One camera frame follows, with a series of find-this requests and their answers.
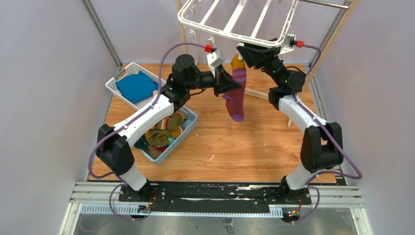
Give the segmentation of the beige sock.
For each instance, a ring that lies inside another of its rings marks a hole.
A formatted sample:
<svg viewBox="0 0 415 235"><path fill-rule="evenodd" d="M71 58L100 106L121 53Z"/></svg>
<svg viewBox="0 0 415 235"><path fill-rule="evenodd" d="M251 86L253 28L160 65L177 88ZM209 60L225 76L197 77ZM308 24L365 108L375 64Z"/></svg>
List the beige sock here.
<svg viewBox="0 0 415 235"><path fill-rule="evenodd" d="M168 145L167 146L153 146L153 145L150 145L150 147L158 150L159 152L164 152L169 146Z"/></svg>

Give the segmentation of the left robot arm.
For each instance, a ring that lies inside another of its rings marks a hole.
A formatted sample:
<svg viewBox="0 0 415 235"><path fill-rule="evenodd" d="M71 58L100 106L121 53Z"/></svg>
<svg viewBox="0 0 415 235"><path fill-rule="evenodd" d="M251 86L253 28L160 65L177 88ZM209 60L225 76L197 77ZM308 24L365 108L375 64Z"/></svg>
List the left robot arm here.
<svg viewBox="0 0 415 235"><path fill-rule="evenodd" d="M134 143L151 127L182 108L191 98L191 90L212 88L218 96L241 88L241 84L225 71L222 60L214 53L208 71L200 71L189 54L178 56L161 91L143 108L114 127L107 124L98 130L96 156L123 180L131 195L139 202L150 196L148 179L135 166L131 151Z"/></svg>

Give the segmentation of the maroon striped sock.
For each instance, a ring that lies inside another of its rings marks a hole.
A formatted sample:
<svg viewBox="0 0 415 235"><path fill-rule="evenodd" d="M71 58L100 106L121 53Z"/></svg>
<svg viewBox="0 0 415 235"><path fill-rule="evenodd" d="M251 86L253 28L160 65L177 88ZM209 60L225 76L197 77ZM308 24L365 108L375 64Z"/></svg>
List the maroon striped sock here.
<svg viewBox="0 0 415 235"><path fill-rule="evenodd" d="M222 95L226 101L226 109L229 116L235 122L244 120L244 94L246 88L247 72L246 66L240 54L237 53L231 60L232 78L241 85L241 88L232 90Z"/></svg>

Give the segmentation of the dark green sock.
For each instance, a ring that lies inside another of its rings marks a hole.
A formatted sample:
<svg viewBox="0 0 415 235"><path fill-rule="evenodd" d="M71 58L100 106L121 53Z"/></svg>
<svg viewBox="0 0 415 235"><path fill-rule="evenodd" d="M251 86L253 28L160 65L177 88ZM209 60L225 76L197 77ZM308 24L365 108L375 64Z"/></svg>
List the dark green sock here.
<svg viewBox="0 0 415 235"><path fill-rule="evenodd" d="M139 150L149 151L149 143L145 135L141 136L134 144L134 147Z"/></svg>

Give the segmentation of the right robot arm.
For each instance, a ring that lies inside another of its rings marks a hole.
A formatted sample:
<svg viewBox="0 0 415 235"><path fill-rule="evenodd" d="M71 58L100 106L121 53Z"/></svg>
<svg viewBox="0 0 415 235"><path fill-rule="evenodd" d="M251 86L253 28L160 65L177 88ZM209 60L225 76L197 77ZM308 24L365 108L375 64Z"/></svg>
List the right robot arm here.
<svg viewBox="0 0 415 235"><path fill-rule="evenodd" d="M300 100L298 93L305 84L306 74L286 67L278 57L278 47L240 43L237 50L249 68L260 69L274 80L276 87L269 89L269 102L303 133L301 163L281 179L278 192L284 203L292 204L307 192L312 177L344 161L338 149L342 146L342 129L338 123L317 116Z"/></svg>

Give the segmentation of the white clip sock hanger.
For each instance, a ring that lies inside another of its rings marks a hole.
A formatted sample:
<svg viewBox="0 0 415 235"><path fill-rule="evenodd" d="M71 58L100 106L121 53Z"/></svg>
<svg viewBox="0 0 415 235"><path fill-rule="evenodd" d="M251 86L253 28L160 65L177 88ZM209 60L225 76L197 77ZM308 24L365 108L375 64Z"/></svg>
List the white clip sock hanger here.
<svg viewBox="0 0 415 235"><path fill-rule="evenodd" d="M235 7L238 5L239 0L219 1L220 2L217 5L216 9L212 12L209 19L206 21L206 25L217 29L224 29L225 25L227 24L227 21L233 14ZM247 8L245 8L241 13L238 21L234 25L234 28L231 30L231 32L243 36L251 36L256 25L256 21L259 18L266 1L267 0L247 0ZM187 11L185 15L189 20L199 22L205 15L205 13L209 10L210 5L213 2L214 0L193 0L192 10ZM271 0L271 4L263 19L262 25L259 28L259 31L256 35L259 39L276 42L280 38L282 27L285 23L291 3L292 0Z"/></svg>

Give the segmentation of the olive striped sock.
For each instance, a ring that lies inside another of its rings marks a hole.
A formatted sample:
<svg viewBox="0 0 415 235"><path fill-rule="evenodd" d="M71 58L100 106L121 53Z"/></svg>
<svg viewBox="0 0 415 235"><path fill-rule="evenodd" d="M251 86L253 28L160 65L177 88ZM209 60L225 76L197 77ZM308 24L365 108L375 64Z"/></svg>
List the olive striped sock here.
<svg viewBox="0 0 415 235"><path fill-rule="evenodd" d="M150 129L145 133L147 142L152 146L170 145L175 137L170 130Z"/></svg>
<svg viewBox="0 0 415 235"><path fill-rule="evenodd" d="M186 120L187 116L184 113L175 112L172 115L163 118L150 129L170 130L176 139L183 133L183 124Z"/></svg>

